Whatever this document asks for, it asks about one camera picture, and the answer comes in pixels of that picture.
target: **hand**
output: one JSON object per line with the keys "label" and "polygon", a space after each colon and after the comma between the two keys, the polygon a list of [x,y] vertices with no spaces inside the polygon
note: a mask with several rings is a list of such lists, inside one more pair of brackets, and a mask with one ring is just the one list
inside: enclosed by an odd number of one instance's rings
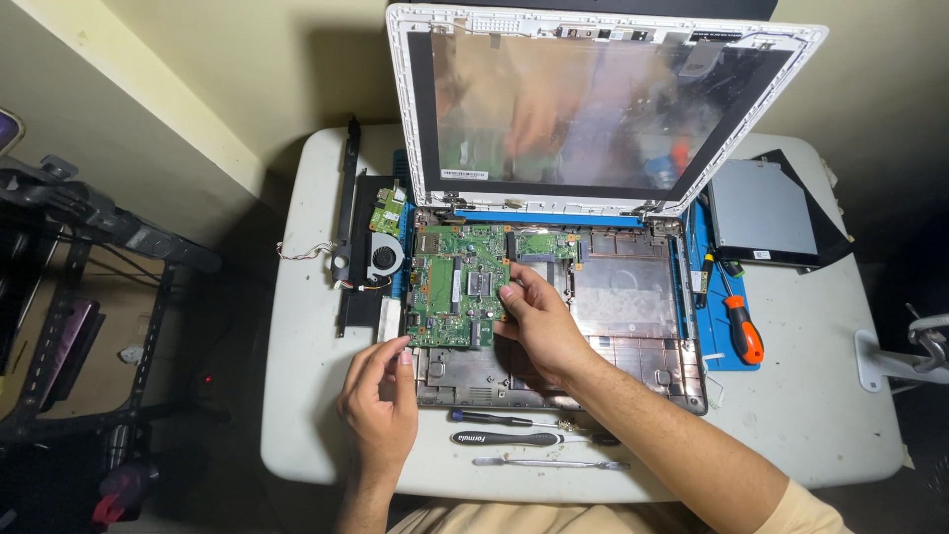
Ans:
{"label": "hand", "polygon": [[580,334],[567,304],[557,290],[530,267],[511,264],[510,284],[498,292],[517,325],[494,322],[494,333],[519,341],[530,361],[548,382],[563,387],[577,372],[588,372],[591,363],[605,361]]}
{"label": "hand", "polygon": [[[395,490],[405,459],[419,431],[409,336],[377,343],[356,354],[349,364],[336,411],[352,429],[354,474],[360,484]],[[383,378],[396,385],[394,402],[379,398]]]}

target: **protective plastic film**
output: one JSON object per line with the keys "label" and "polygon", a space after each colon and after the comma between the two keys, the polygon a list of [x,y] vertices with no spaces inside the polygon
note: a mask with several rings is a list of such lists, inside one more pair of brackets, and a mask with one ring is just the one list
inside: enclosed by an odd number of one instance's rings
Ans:
{"label": "protective plastic film", "polygon": [[668,190],[766,52],[432,34],[443,180]]}

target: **orange screwdriver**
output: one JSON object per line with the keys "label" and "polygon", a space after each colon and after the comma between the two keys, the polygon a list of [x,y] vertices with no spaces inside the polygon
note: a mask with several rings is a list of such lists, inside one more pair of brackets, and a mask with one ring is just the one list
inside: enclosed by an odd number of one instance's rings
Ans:
{"label": "orange screwdriver", "polygon": [[745,307],[745,298],[732,293],[724,266],[721,269],[721,279],[725,282],[725,291],[728,292],[725,305],[728,306],[728,320],[732,323],[732,343],[735,343],[735,350],[746,364],[761,363],[765,359],[765,346],[761,342],[761,334],[752,324],[752,316]]}

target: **white table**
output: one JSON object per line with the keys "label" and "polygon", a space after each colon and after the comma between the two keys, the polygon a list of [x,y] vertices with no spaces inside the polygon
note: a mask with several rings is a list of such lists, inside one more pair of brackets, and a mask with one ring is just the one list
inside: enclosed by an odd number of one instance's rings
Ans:
{"label": "white table", "polygon": [[[319,131],[304,147],[284,235],[285,254],[302,254],[335,232],[345,128]],[[389,174],[402,147],[398,125],[363,128],[359,169]],[[733,158],[781,148],[801,180],[843,228],[820,159],[792,138],[749,136]],[[329,258],[280,264],[264,395],[261,456],[274,474],[333,484],[345,477],[347,452],[333,402],[358,350],[375,341],[370,329],[337,338],[339,294],[330,289]],[[869,393],[857,379],[853,333],[874,331],[853,256],[808,275],[746,265],[754,321],[768,348],[757,372],[715,372],[724,406],[706,420],[754,448],[808,487],[868,482],[894,473],[902,442],[889,389]],[[422,409],[419,438],[398,491],[457,498],[563,503],[632,503],[673,499],[626,448],[607,454],[583,443],[558,448],[463,447],[449,435],[490,429],[452,423],[448,411]],[[537,420],[555,413],[512,411]],[[619,460],[629,473],[599,469],[475,467],[475,456]]]}

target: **laptop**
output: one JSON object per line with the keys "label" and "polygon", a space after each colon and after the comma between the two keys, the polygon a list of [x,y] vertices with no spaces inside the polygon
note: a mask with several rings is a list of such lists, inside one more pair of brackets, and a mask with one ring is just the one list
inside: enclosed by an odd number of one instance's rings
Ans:
{"label": "laptop", "polygon": [[493,334],[516,261],[594,351],[704,414],[681,216],[828,30],[421,4],[386,23],[408,180],[380,189],[364,262],[405,271],[419,404],[583,409]]}

